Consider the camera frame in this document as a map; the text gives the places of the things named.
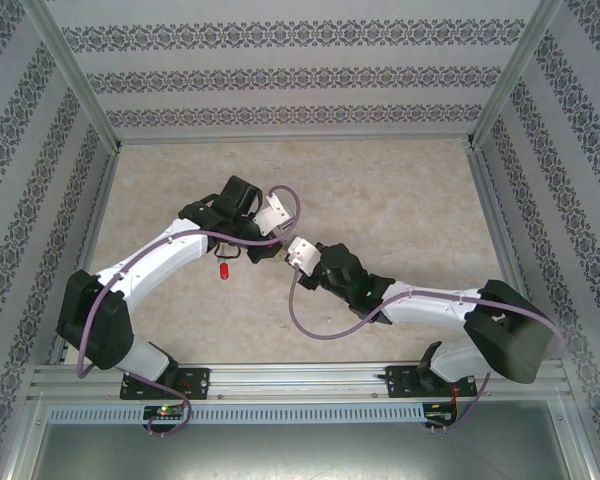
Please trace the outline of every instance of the wallpaper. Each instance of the wallpaper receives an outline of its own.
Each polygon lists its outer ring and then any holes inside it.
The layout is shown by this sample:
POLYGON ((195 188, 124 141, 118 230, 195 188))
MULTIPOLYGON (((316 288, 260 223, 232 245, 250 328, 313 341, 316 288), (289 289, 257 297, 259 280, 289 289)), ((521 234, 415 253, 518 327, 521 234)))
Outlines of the wallpaper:
POLYGON ((483 155, 529 295, 565 332, 600 464, 600 0, 563 4, 483 155))
POLYGON ((123 140, 468 134, 538 0, 55 0, 123 140))
POLYGON ((21 5, 0 0, 0 451, 28 367, 47 359, 107 163, 21 5))

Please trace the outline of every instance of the enclosure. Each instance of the enclosure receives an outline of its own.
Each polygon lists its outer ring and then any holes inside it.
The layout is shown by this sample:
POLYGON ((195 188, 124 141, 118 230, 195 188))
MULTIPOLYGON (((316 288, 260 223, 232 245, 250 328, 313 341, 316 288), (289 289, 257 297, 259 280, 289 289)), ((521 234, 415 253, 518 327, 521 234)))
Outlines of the enclosure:
MULTIPOLYGON (((314 331, 356 320, 327 292, 296 300, 314 331)), ((0 0, 0 478, 67 469, 600 478, 600 0, 0 0), (316 342, 288 320, 280 258, 229 261, 224 281, 207 255, 132 318, 214 371, 186 440, 156 445, 129 425, 121 374, 74 376, 55 333, 67 279, 127 257, 231 175, 296 189, 298 233, 379 275, 506 281, 560 327, 561 361, 528 386, 496 376, 447 436, 467 441, 430 437, 392 416, 419 407, 389 402, 377 374, 456 333, 372 324, 316 342), (240 424, 245 411, 261 421, 240 424)))

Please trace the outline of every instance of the red led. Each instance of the red led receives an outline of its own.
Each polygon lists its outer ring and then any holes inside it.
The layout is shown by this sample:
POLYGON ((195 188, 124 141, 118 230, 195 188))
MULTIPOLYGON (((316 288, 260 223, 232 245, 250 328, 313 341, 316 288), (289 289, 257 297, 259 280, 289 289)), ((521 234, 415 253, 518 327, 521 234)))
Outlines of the red led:
POLYGON ((229 264, 227 262, 222 262, 220 264, 220 278, 223 280, 229 278, 229 264))

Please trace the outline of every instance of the striped wall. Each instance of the striped wall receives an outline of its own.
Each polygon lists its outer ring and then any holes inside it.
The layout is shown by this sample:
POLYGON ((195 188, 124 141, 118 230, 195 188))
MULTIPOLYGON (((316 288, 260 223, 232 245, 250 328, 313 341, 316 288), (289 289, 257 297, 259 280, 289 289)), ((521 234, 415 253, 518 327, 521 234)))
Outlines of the striped wall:
POLYGON ((108 152, 16 0, 0 0, 0 449, 48 358, 108 152))
POLYGON ((123 140, 468 134, 538 0, 53 0, 123 140))
POLYGON ((600 0, 562 5, 482 151, 600 465, 600 0))

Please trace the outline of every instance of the beige floor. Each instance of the beige floor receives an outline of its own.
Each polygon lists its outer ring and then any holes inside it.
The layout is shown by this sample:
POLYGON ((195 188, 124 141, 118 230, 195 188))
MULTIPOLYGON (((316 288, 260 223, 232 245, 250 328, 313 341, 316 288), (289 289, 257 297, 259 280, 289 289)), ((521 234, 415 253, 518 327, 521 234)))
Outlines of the beige floor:
MULTIPOLYGON (((294 188, 303 206, 296 232, 343 242, 371 272, 462 289, 500 276, 459 140, 124 147, 91 271, 140 248, 233 174, 263 190, 294 188)), ((211 255, 176 272, 134 312, 135 333, 188 363, 415 360, 431 342, 458 337, 425 325, 370 325, 346 339, 311 340, 287 313, 289 266, 254 266, 244 256, 230 265, 228 281, 211 255)), ((300 288, 296 305, 315 332, 357 321, 324 291, 300 288)))

